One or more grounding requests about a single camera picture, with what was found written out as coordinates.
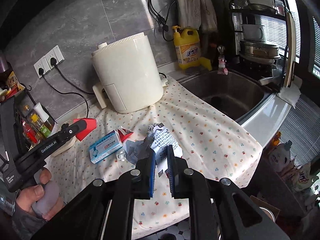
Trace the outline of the person left hand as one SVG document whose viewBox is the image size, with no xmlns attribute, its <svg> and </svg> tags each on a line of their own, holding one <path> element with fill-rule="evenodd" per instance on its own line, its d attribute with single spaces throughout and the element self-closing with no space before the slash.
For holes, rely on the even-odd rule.
<svg viewBox="0 0 320 240">
<path fill-rule="evenodd" d="M 16 198 L 17 206 L 26 213 L 36 216 L 36 213 L 32 208 L 32 204 L 36 201 L 39 201 L 44 196 L 45 190 L 42 184 L 47 184 L 51 178 L 51 172 L 44 167 L 39 175 L 40 184 L 23 189 Z M 59 197 L 55 205 L 53 205 L 53 207 L 46 214 L 42 215 L 42 218 L 46 221 L 51 220 L 63 208 L 63 206 L 63 199 Z"/>
</svg>

